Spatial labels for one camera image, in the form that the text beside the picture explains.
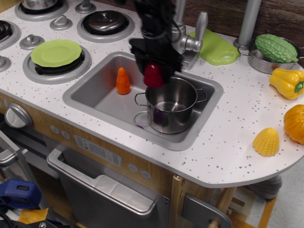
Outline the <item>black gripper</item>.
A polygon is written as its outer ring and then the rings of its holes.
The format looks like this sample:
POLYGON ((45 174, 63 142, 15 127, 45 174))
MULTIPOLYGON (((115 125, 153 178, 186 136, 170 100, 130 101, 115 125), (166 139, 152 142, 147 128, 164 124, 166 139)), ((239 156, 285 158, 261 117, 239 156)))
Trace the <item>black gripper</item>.
POLYGON ((161 34, 148 33, 142 30, 142 38, 131 38, 131 53, 135 55, 137 66, 142 74, 149 61, 162 62, 162 80, 169 83, 175 72, 180 72, 183 57, 172 46, 171 28, 161 34))

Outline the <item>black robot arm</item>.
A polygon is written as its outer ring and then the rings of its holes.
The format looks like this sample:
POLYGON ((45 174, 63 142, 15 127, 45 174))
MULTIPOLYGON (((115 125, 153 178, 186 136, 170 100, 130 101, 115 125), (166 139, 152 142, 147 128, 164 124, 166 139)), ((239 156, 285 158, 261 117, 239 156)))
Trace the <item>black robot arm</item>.
POLYGON ((159 88, 182 67, 183 57, 172 45, 175 6, 170 0, 134 0, 133 3, 142 22, 142 38, 129 40, 131 53, 135 55, 144 84, 159 88))

